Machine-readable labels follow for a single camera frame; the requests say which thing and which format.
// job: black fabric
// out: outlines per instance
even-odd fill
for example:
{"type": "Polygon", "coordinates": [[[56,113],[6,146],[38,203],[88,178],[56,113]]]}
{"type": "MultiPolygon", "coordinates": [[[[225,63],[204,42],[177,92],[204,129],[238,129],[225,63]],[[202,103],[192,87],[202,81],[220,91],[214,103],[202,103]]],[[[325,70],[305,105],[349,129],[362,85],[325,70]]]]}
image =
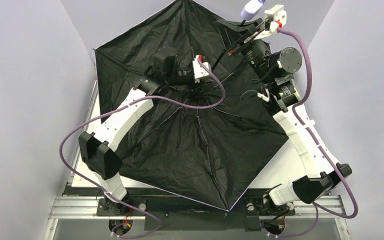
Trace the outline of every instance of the black fabric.
{"type": "MultiPolygon", "coordinates": [[[[177,0],[96,49],[101,112],[122,103],[140,77],[137,72],[153,64],[162,46],[177,49],[178,59],[204,55],[213,64],[225,47],[217,19],[192,0],[177,0]]],[[[225,80],[225,102],[207,110],[154,102],[116,151],[122,176],[221,209],[235,204],[287,137],[260,99],[240,100],[244,91],[256,88],[250,80],[257,78],[242,56],[225,56],[214,73],[225,80]]],[[[209,78],[193,88],[172,86],[165,96],[204,106],[222,93],[209,78]]]]}

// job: white wall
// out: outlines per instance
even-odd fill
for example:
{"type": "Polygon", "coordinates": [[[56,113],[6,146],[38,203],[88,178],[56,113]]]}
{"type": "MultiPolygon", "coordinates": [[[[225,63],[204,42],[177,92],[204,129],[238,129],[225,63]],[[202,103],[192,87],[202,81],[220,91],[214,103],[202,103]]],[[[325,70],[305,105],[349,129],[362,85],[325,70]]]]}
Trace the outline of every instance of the white wall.
{"type": "MultiPolygon", "coordinates": [[[[195,0],[221,17],[241,22],[241,11],[249,0],[195,0]]],[[[173,0],[61,0],[74,26],[95,61],[93,49],[109,42],[130,28],[165,8],[173,0]]],[[[264,10],[276,4],[285,4],[288,13],[287,27],[300,33],[310,44],[334,0],[267,0],[264,10]]],[[[274,50],[298,46],[291,38],[273,36],[269,40],[274,50]]]]}
{"type": "MultiPolygon", "coordinates": [[[[348,182],[360,209],[347,220],[351,237],[384,239],[384,2],[336,0],[309,53],[309,115],[330,150],[353,169],[348,182]]],[[[351,214],[344,188],[339,191],[351,214]]]]}
{"type": "Polygon", "coordinates": [[[0,0],[0,240],[42,238],[68,176],[59,143],[84,118],[94,79],[59,0],[0,0]]]}

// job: black umbrella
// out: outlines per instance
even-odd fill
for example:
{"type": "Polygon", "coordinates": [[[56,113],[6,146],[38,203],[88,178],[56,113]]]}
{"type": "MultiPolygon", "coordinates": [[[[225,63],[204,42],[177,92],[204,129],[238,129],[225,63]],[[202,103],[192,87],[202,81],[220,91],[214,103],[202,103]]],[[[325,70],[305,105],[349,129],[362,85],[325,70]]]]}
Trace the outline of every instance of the black umbrella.
{"type": "MultiPolygon", "coordinates": [[[[96,49],[101,112],[122,103],[162,46],[176,49],[178,59],[203,55],[213,64],[225,48],[218,19],[192,0],[177,0],[96,49]]],[[[122,176],[220,209],[234,206],[288,138],[260,99],[240,100],[256,88],[250,80],[257,78],[242,56],[224,57],[214,73],[223,80],[224,103],[193,110],[154,102],[116,151],[122,176]]],[[[171,86],[165,95],[196,106],[216,103],[221,96],[211,78],[171,86]]]]}

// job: umbrella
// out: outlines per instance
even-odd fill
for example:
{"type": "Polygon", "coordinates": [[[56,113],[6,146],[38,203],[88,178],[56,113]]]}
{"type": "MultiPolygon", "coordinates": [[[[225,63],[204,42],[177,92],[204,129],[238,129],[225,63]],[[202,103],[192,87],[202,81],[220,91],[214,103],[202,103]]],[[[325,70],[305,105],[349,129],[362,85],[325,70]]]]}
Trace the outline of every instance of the umbrella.
{"type": "MultiPolygon", "coordinates": [[[[176,49],[178,59],[203,55],[214,64],[225,48],[218,19],[192,0],[177,0],[96,49],[101,112],[122,103],[163,46],[176,49]]],[[[240,99],[257,78],[242,56],[225,56],[214,74],[223,80],[225,102],[206,110],[154,102],[116,151],[122,176],[219,209],[235,205],[288,138],[259,98],[240,99]]],[[[211,79],[171,86],[165,95],[197,106],[221,96],[211,79]]]]}

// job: wall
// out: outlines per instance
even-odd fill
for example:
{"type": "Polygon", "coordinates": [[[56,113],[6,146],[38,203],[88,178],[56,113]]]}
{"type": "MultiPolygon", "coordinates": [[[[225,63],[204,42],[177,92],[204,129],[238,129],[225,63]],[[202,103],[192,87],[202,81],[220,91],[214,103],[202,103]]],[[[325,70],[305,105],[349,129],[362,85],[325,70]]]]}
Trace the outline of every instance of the wall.
{"type": "MultiPolygon", "coordinates": [[[[241,11],[249,0],[195,0],[221,17],[241,22],[241,11]]],[[[79,35],[84,41],[92,60],[93,49],[109,42],[141,23],[173,0],[144,1],[120,0],[61,0],[79,35]]],[[[285,4],[288,13],[287,27],[300,33],[307,45],[310,44],[320,24],[334,0],[267,0],[258,17],[264,17],[264,10],[276,4],[285,4]]],[[[289,37],[273,36],[268,38],[274,50],[287,46],[297,46],[289,37]]]]}
{"type": "Polygon", "coordinates": [[[315,35],[307,104],[326,145],[353,169],[359,215],[347,223],[354,240],[384,239],[384,3],[362,3],[336,0],[315,35]]]}
{"type": "Polygon", "coordinates": [[[42,238],[68,176],[59,143],[83,120],[94,79],[59,0],[0,1],[0,240],[42,238]]]}

